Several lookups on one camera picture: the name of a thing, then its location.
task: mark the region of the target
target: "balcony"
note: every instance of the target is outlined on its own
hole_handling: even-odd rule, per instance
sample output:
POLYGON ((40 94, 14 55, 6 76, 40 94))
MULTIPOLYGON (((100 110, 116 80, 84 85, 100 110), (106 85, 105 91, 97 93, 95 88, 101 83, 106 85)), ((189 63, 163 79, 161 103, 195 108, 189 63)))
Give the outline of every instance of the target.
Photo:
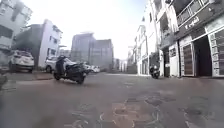
POLYGON ((187 20, 197 14, 201 8, 207 5, 209 0, 184 0, 175 1, 174 8, 177 14, 178 26, 182 26, 187 20))

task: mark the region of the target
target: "car wheel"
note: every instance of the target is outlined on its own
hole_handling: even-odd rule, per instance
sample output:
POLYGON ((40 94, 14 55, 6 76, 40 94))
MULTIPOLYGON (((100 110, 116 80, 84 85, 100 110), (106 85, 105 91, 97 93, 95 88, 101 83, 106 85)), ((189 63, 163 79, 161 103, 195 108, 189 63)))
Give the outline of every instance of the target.
POLYGON ((52 73, 52 68, 51 68, 51 66, 48 65, 48 66, 46 67, 46 72, 47 72, 47 73, 52 73))

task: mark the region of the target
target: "wall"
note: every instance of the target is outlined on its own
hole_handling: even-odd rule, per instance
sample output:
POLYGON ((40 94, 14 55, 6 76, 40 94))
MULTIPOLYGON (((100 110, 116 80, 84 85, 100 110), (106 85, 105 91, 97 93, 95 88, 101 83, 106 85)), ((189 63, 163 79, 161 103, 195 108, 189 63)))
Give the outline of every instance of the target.
POLYGON ((164 58, 163 58, 163 51, 159 50, 159 61, 160 61, 160 75, 164 76, 164 58))
POLYGON ((170 76, 179 76, 179 54, 177 43, 169 47, 169 51, 175 49, 176 55, 170 55, 170 76))
POLYGON ((34 57, 35 66, 38 66, 40 45, 42 41, 42 25, 31 25, 26 31, 16 36, 12 49, 29 51, 34 57))
POLYGON ((56 36, 55 31, 53 30, 53 23, 49 20, 45 20, 44 23, 44 29, 43 29, 43 35, 42 35, 42 41, 40 46, 40 55, 39 55, 39 67, 45 67, 45 60, 48 57, 48 48, 55 50, 55 55, 58 50, 58 46, 60 44, 60 38, 61 32, 58 33, 58 36, 56 36), (58 39, 57 43, 54 43, 53 40, 50 40, 50 37, 54 35, 54 38, 58 39))
POLYGON ((7 47, 11 48, 13 37, 21 31, 21 28, 24 27, 28 21, 24 15, 30 16, 32 13, 32 11, 29 8, 24 6, 24 9, 22 10, 23 14, 19 13, 16 17, 16 20, 12 21, 11 17, 14 12, 13 7, 18 1, 19 0, 11 0, 9 3, 3 2, 4 5, 6 4, 7 6, 5 7, 6 9, 5 13, 0 14, 0 25, 5 26, 13 31, 13 35, 11 38, 9 37, 0 38, 0 44, 3 46, 3 48, 7 48, 7 47))

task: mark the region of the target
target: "air conditioner unit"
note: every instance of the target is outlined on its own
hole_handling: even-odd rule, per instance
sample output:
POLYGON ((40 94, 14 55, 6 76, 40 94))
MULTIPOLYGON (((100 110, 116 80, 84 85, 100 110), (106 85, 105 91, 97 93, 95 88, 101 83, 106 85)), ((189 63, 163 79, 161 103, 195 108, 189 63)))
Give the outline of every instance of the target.
POLYGON ((165 0, 165 3, 166 4, 170 4, 171 3, 171 0, 165 0))

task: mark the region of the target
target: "railing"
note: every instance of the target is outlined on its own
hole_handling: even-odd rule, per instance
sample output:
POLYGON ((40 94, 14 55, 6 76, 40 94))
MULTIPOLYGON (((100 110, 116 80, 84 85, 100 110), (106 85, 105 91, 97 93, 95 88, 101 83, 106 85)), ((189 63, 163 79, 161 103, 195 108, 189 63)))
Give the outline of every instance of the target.
POLYGON ((208 4, 209 0, 192 0, 177 16, 178 26, 182 26, 188 19, 193 17, 200 9, 208 4))

